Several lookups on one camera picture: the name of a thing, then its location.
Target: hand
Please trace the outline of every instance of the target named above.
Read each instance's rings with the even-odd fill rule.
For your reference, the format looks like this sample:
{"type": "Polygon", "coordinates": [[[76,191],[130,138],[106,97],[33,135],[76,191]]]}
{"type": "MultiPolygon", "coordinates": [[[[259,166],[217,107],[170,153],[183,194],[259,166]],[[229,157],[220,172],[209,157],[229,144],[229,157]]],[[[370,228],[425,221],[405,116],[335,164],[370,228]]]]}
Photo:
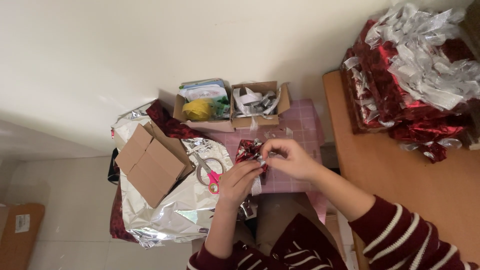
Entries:
{"type": "Polygon", "coordinates": [[[260,163],[256,160],[235,164],[220,178],[220,198],[216,208],[237,212],[240,204],[252,190],[255,176],[261,174],[262,171],[260,163]]]}
{"type": "Polygon", "coordinates": [[[268,166],[272,166],[293,178],[312,181],[316,176],[316,169],[321,165],[313,160],[307,152],[294,140],[270,139],[262,146],[262,157],[268,157],[268,152],[280,154],[280,158],[267,158],[268,166]]]}

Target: yellow twine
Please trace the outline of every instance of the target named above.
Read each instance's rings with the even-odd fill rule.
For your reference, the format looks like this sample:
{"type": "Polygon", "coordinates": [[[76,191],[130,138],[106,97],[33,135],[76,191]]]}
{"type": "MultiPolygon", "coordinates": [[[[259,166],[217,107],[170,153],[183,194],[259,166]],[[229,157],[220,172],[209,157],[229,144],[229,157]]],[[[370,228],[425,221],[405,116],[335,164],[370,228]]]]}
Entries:
{"type": "Polygon", "coordinates": [[[215,106],[211,98],[199,98],[183,105],[182,111],[188,119],[198,121],[208,121],[214,115],[215,106]]]}

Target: left hand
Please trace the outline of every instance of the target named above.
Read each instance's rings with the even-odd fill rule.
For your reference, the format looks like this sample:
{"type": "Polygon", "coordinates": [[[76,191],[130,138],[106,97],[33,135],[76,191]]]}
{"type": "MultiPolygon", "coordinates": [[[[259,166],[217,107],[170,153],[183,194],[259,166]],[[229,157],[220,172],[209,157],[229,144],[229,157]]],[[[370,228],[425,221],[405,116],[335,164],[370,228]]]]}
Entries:
{"type": "Polygon", "coordinates": [[[256,160],[235,164],[220,178],[220,198],[216,208],[236,212],[250,193],[255,176],[262,172],[263,169],[260,168],[260,163],[256,160]]]}

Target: sweater sleeve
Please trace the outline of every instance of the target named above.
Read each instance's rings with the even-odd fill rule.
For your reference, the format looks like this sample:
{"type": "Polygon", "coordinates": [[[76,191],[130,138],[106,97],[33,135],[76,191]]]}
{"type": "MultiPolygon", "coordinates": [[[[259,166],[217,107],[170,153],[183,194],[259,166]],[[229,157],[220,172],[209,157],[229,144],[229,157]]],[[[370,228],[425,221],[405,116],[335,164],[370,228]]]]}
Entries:
{"type": "Polygon", "coordinates": [[[232,270],[232,258],[220,259],[205,249],[205,243],[199,252],[194,253],[188,260],[187,270],[232,270]]]}
{"type": "Polygon", "coordinates": [[[373,207],[349,222],[365,242],[363,254],[372,270],[476,270],[478,265],[460,260],[457,247],[443,242],[437,228],[417,213],[375,196],[373,207]]]}

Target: scissors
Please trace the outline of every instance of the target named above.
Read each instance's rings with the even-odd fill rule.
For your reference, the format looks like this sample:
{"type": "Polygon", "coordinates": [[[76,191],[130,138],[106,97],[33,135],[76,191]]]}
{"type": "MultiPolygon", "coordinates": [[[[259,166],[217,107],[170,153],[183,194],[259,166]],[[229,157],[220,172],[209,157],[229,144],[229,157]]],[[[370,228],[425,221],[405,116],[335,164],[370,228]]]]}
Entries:
{"type": "Polygon", "coordinates": [[[197,159],[198,164],[207,172],[208,178],[210,179],[210,184],[208,185],[208,190],[212,194],[218,194],[218,182],[220,181],[221,174],[218,174],[205,163],[203,159],[196,152],[192,152],[192,155],[197,159]]]}

